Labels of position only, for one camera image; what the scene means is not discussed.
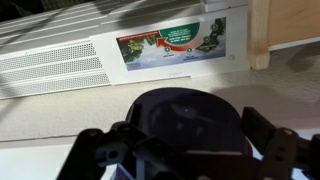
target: baseboard heater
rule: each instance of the baseboard heater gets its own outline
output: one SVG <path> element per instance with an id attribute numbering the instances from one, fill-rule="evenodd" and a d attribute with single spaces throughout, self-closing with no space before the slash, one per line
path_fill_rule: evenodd
<path id="1" fill-rule="evenodd" d="M 0 24 L 0 99 L 248 70 L 245 0 L 103 0 Z"/>

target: black plastic part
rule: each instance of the black plastic part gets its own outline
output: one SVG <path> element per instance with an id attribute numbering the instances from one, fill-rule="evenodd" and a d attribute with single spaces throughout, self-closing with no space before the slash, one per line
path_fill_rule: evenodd
<path id="1" fill-rule="evenodd" d="M 262 159 L 259 179 L 290 179 L 295 163 L 298 135 L 280 128 L 268 143 Z"/>
<path id="2" fill-rule="evenodd" d="M 297 145 L 297 156 L 295 167 L 299 169 L 303 169 L 304 171 L 310 171 L 310 166 L 308 162 L 310 159 L 310 141 L 298 138 L 298 145 Z"/>
<path id="3" fill-rule="evenodd" d="M 203 175 L 194 163 L 156 137 L 139 143 L 137 158 L 152 163 L 159 172 L 172 173 L 176 179 L 197 179 Z"/>
<path id="4" fill-rule="evenodd" d="M 141 104 L 133 104 L 126 117 L 126 122 L 138 128 L 139 119 L 142 113 L 142 105 Z"/>
<path id="5" fill-rule="evenodd" d="M 261 162 L 249 156 L 222 154 L 188 154 L 188 159 L 205 172 L 212 180 L 255 180 Z"/>
<path id="6" fill-rule="evenodd" d="M 122 141 L 120 135 L 111 130 L 102 138 L 102 144 L 97 148 L 95 160 L 99 167 L 122 163 L 127 154 L 130 153 L 129 147 Z"/>
<path id="7" fill-rule="evenodd" d="M 82 131 L 78 135 L 57 179 L 101 179 L 106 167 L 98 167 L 94 157 L 102 137 L 103 132 L 99 129 L 88 129 Z"/>
<path id="8" fill-rule="evenodd" d="M 320 179 L 320 134 L 313 136 L 310 148 L 313 150 L 310 162 L 310 174 L 314 178 Z"/>
<path id="9" fill-rule="evenodd" d="M 262 155 L 276 131 L 275 126 L 251 107 L 244 108 L 240 128 Z"/>

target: wooden board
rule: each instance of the wooden board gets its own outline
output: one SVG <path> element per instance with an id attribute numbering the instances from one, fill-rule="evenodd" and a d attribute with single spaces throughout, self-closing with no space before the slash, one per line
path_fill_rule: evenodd
<path id="1" fill-rule="evenodd" d="M 248 60 L 255 70 L 268 68 L 268 19 L 270 0 L 248 1 Z"/>
<path id="2" fill-rule="evenodd" d="M 320 0 L 271 0 L 268 45 L 320 36 Z"/>

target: heater vent grille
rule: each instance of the heater vent grille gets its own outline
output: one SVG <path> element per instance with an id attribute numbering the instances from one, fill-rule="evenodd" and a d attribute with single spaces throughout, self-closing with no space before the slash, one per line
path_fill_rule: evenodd
<path id="1" fill-rule="evenodd" d="M 96 55 L 96 51 L 93 45 L 88 43 L 56 50 L 48 50 L 46 52 L 33 53 L 20 57 L 8 59 L 0 58 L 0 72 L 94 55 Z"/>
<path id="2" fill-rule="evenodd" d="M 83 59 L 0 74 L 0 84 L 102 68 L 99 58 Z"/>
<path id="3" fill-rule="evenodd" d="M 109 84 L 110 82 L 106 74 L 89 75 L 85 77 L 76 77 L 37 84 L 28 84 L 18 87 L 2 88 L 0 89 L 0 99 L 66 91 L 94 86 L 103 86 Z"/>

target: black object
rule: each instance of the black object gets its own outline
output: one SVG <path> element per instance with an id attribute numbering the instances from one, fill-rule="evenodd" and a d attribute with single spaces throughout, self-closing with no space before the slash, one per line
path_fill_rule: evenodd
<path id="1" fill-rule="evenodd" d="M 238 112 L 217 96 L 193 89 L 161 88 L 142 94 L 133 106 L 136 117 L 129 113 L 127 122 L 181 153 L 247 153 Z"/>
<path id="2" fill-rule="evenodd" d="M 22 17 L 14 4 L 32 14 L 44 12 L 41 0 L 0 0 L 0 22 Z"/>
<path id="3" fill-rule="evenodd" d="M 139 180 L 283 180 L 290 179 L 294 167 L 320 179 L 320 135 L 308 141 L 293 130 L 276 129 L 253 108 L 244 109 L 240 127 L 264 155 L 262 161 L 248 155 L 181 153 L 136 127 L 139 123 L 134 121 L 140 119 L 143 108 L 134 105 L 127 119 L 130 123 L 116 123 L 106 134 L 97 129 L 81 132 L 58 179 L 100 179 L 106 166 L 117 163 L 128 177 Z"/>

